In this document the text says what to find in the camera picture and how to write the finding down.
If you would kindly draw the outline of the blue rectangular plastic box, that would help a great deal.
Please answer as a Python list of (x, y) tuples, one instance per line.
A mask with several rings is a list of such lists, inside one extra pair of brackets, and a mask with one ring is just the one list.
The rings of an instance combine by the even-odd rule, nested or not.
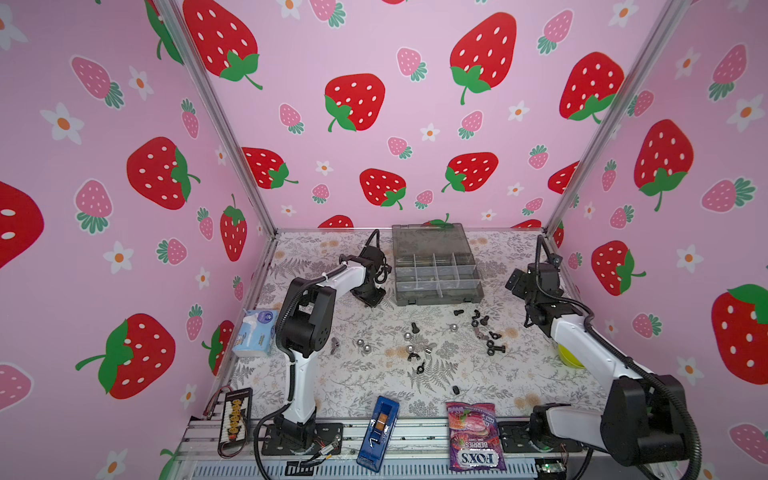
[(384, 396), (377, 398), (358, 451), (356, 459), (358, 465), (375, 473), (381, 470), (399, 410), (400, 404), (397, 401)]

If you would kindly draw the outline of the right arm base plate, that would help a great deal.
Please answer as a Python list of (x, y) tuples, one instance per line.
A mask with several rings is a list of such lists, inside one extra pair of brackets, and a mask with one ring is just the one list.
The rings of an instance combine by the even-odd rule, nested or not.
[(523, 420), (501, 421), (499, 438), (507, 454), (555, 454), (579, 453), (584, 447), (576, 441), (561, 439), (547, 434), (531, 435), (529, 422)]

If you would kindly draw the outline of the purple Fox's candy bag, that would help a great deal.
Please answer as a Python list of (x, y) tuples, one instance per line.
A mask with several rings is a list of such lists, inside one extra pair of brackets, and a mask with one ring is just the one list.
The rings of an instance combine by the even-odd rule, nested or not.
[(450, 470), (506, 470), (493, 403), (447, 402)]

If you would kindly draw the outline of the blue white tissue pack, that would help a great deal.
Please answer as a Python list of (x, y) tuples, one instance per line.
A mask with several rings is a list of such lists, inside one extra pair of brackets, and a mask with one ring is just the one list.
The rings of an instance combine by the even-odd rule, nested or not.
[(239, 359), (268, 357), (271, 355), (277, 310), (245, 310), (245, 315), (232, 348)]

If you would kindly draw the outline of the black keychain tag with letters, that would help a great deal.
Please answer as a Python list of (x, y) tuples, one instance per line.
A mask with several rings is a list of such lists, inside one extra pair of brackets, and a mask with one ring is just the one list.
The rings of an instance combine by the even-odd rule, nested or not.
[(224, 459), (237, 456), (250, 434), (253, 390), (244, 388), (227, 392), (224, 397), (217, 454)]

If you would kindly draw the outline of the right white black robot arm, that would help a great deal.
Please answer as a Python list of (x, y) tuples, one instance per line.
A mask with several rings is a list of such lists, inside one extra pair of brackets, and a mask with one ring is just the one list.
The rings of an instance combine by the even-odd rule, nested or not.
[(538, 327), (574, 354), (608, 394), (601, 412), (564, 403), (536, 407), (528, 423), (534, 445), (545, 437), (573, 440), (640, 470), (686, 461), (685, 478), (698, 477), (701, 438), (678, 380), (647, 370), (599, 334), (593, 311), (564, 297), (555, 265), (534, 262), (517, 269), (506, 288), (524, 300), (526, 326)]

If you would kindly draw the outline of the yellow green bowl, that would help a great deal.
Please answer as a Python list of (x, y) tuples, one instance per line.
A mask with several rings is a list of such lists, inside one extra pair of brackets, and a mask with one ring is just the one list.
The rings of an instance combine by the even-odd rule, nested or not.
[(584, 369), (584, 365), (565, 347), (558, 346), (558, 355), (564, 365), (574, 369)]

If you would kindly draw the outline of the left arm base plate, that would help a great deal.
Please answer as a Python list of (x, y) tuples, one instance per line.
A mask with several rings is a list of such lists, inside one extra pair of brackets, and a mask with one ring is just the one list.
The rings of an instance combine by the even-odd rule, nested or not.
[(260, 454), (267, 457), (314, 455), (329, 448), (329, 454), (341, 452), (343, 423), (311, 424), (310, 429), (294, 430), (268, 425), (259, 436)]

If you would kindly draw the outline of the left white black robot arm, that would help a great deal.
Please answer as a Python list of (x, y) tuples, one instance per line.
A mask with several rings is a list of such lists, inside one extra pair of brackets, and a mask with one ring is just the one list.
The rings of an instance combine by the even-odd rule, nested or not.
[(286, 357), (286, 395), (271, 418), (277, 437), (290, 448), (306, 450), (314, 441), (316, 361), (331, 337), (336, 300), (350, 293), (369, 307), (377, 306), (390, 272), (384, 252), (365, 246), (357, 256), (342, 255), (330, 272), (313, 279), (297, 277), (289, 284), (275, 336), (275, 346)]

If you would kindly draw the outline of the grey plastic compartment organizer box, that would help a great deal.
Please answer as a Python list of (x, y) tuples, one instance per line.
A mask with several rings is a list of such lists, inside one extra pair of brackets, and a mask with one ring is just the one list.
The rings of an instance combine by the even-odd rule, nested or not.
[(395, 225), (392, 235), (397, 305), (482, 301), (481, 274), (462, 224)]

